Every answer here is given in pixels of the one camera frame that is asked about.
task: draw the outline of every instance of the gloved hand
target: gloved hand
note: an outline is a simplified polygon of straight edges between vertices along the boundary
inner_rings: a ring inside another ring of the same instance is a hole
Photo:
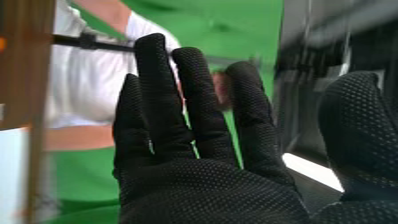
[[[316,223],[398,223],[398,107],[376,83],[373,72],[346,74],[321,99],[319,130],[344,193]]]
[[[255,68],[239,62],[225,70],[241,170],[200,51],[183,48],[172,52],[190,127],[159,34],[138,39],[135,57],[138,78],[126,76],[113,122],[119,222],[309,223],[280,160],[271,109]],[[195,158],[193,141],[200,159]]]

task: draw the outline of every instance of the metal bar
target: metal bar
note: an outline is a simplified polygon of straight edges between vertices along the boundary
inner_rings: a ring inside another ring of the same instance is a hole
[[[53,44],[85,48],[83,40],[80,37],[69,37],[56,34],[53,35]],[[101,49],[101,50],[112,50],[112,51],[120,51],[129,53],[133,52],[131,46],[122,46],[122,45],[103,43],[97,41],[90,41],[87,49],[88,50]],[[223,57],[216,57],[209,55],[204,55],[204,58],[211,64],[216,64],[220,66],[229,66],[234,62],[248,60],[254,66],[257,67],[257,69],[261,68],[261,60],[257,58],[238,59],[238,58],[223,58]]]

